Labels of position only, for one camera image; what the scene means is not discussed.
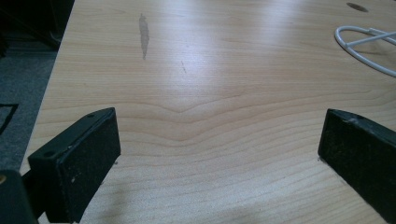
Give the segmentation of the white wire display rack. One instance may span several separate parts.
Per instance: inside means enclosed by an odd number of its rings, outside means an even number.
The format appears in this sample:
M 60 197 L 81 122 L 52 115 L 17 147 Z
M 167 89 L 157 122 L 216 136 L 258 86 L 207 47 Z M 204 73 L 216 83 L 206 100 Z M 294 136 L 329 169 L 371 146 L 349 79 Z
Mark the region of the white wire display rack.
M 351 42 L 346 42 L 344 40 L 344 38 L 341 36 L 341 33 L 345 32 L 345 31 L 365 34 L 365 35 L 368 35 L 368 37 L 359 39 L 359 40 L 355 40 L 355 41 L 351 41 Z M 383 65 L 375 63 L 375 62 L 367 59 L 366 57 L 362 56 L 356 50 L 354 50 L 354 48 L 358 45 L 367 44 L 369 42 L 374 42 L 377 40 L 384 40 L 384 41 L 390 43 L 391 45 L 396 46 L 396 32 L 388 33 L 388 32 L 378 30 L 375 28 L 361 28 L 358 26 L 346 25 L 346 26 L 340 26 L 335 29 L 334 38 L 335 38 L 336 42 L 338 43 L 338 45 L 344 51 L 349 53 L 352 57 L 354 57 L 361 63 L 364 63 L 364 64 L 370 66 L 374 70 L 377 70 L 377 71 L 384 73 L 388 76 L 396 78 L 396 70 L 392 70 L 392 69 L 389 69 Z

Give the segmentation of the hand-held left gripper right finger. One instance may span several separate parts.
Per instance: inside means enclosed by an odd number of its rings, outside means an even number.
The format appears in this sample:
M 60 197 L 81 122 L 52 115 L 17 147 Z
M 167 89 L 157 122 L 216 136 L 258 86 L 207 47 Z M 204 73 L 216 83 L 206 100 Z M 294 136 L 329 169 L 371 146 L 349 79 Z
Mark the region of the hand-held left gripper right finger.
M 318 155 L 389 224 L 396 224 L 396 132 L 329 109 Z

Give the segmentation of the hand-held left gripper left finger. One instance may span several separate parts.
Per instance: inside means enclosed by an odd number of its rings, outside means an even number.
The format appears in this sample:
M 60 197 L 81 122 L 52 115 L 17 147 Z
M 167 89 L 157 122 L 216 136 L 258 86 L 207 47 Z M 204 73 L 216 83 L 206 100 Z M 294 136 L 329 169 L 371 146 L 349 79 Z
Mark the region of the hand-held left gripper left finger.
M 29 201 L 34 215 L 53 223 L 81 218 L 120 155 L 113 107 L 84 116 L 28 157 Z

